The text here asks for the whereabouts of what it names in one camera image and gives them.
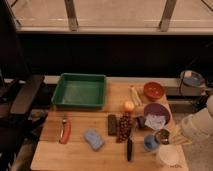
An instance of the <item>black wall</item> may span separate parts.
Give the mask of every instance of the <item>black wall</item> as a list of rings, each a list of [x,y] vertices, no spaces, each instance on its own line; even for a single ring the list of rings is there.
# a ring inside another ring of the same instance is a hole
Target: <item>black wall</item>
[[[32,72],[179,77],[213,74],[212,36],[19,34]]]
[[[4,1],[0,1],[0,68],[5,77],[26,79],[29,70]]]

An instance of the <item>red bowl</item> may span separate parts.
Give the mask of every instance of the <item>red bowl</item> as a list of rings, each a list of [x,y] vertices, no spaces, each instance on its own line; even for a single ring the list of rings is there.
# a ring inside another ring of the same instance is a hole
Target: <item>red bowl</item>
[[[148,82],[144,85],[144,94],[152,101],[160,99],[164,94],[163,87],[156,82]]]
[[[144,117],[148,115],[165,116],[166,124],[170,121],[170,113],[163,105],[159,103],[150,103],[144,108]]]

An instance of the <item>purple bowl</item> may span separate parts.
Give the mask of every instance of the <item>purple bowl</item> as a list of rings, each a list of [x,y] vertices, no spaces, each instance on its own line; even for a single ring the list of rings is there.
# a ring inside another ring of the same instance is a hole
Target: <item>purple bowl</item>
[[[159,103],[150,103],[145,106],[144,108],[144,117],[146,118],[147,115],[157,115],[157,116],[165,116],[166,117],[166,124],[170,121],[170,113],[163,105]]]

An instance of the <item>knife handle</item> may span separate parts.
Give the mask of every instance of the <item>knife handle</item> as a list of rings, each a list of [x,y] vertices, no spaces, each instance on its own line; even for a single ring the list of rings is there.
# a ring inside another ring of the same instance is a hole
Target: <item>knife handle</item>
[[[131,159],[132,159],[132,145],[133,145],[133,143],[132,143],[131,138],[128,138],[128,140],[127,140],[127,160],[128,161],[131,161]]]
[[[70,136],[70,132],[71,132],[71,122],[70,120],[66,120],[65,123],[63,123],[63,133],[61,136],[61,139],[59,140],[59,142],[61,144],[66,144],[67,141],[69,140],[69,136]]]

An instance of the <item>metal rail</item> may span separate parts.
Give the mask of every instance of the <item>metal rail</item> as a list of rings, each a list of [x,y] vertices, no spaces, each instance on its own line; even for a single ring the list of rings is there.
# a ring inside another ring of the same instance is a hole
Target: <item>metal rail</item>
[[[64,0],[68,17],[68,24],[71,31],[78,29],[78,21],[75,12],[74,0]]]
[[[161,21],[159,23],[159,28],[161,31],[167,31],[169,29],[170,20],[175,9],[177,0],[167,0],[163,11]]]

